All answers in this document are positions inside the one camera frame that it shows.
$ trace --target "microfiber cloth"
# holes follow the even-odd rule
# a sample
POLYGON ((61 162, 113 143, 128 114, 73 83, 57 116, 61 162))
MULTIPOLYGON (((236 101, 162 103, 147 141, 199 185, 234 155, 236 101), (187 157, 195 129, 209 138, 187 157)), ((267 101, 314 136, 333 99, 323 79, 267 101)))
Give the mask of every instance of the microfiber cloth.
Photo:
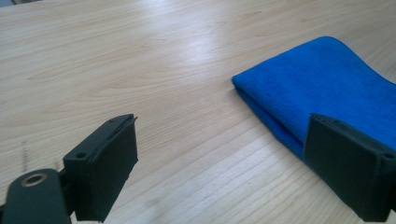
POLYGON ((339 119, 396 149, 396 85, 341 41, 323 36, 233 77, 274 136, 304 159, 310 114, 339 119))

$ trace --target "blue cloth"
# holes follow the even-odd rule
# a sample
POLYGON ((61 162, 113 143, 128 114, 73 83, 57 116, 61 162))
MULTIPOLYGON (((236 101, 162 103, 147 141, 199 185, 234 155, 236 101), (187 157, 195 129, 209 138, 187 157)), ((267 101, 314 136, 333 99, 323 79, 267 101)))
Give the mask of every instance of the blue cloth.
POLYGON ((396 149, 396 85, 335 38, 290 49, 233 77, 233 84, 301 159, 311 113, 340 119, 396 149))

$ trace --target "wooden table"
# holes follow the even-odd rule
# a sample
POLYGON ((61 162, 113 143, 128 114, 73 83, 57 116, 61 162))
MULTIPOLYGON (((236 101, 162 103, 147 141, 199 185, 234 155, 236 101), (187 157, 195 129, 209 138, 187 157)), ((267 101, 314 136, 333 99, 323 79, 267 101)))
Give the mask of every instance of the wooden table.
MULTIPOLYGON (((396 81, 396 2, 49 0, 0 8, 0 200, 105 120, 140 161, 106 223, 362 223, 231 77, 321 35, 396 81)), ((388 223, 395 223, 390 214, 388 223)))

